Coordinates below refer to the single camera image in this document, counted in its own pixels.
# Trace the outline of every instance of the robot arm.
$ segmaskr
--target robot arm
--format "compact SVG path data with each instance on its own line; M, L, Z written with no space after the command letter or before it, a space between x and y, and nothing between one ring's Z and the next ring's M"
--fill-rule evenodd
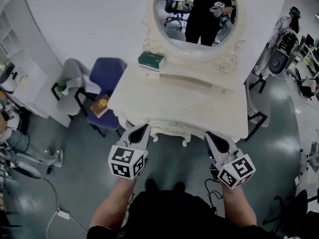
M256 171L249 155L244 155L231 138L207 131L204 141L212 159L210 171L215 180L222 180L229 188L234 189L246 182Z
M145 166L151 127L148 124L126 130L113 145L108 163L113 175L134 179Z

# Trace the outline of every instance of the blue chair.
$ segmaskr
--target blue chair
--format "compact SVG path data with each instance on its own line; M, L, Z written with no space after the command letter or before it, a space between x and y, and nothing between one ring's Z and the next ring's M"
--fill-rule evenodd
M120 58L98 58L96 60L90 74L90 81L101 88L101 92L96 97L96 100L104 94L107 94L109 97L112 95L125 68L126 64ZM107 110L100 118L97 118L95 114L89 110L86 118L93 129L97 130L103 137L105 137L105 135L101 132L99 127L115 130L119 137L121 137L121 134L118 131L120 126L119 120L112 110Z

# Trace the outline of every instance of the book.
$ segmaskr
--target book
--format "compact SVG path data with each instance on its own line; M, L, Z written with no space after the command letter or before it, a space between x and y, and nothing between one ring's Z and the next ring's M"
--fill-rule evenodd
M150 52L143 52L139 56L139 64L143 67L147 67L156 71L163 68L165 63L165 57L158 54L153 54Z
M109 99L109 96L104 94L91 105L90 109L97 118L100 118L108 110L107 104Z

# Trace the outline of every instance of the green book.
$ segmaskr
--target green book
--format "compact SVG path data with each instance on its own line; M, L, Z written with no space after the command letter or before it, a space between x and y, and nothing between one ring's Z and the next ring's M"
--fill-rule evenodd
M143 67L150 68L152 70L159 71L164 66L165 57L153 54L150 52L143 52L139 56L139 64Z

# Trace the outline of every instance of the oval mirror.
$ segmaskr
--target oval mirror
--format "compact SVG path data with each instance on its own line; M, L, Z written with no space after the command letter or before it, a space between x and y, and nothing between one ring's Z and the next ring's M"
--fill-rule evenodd
M209 51L222 44L236 24L236 0L157 0L159 28L176 47Z

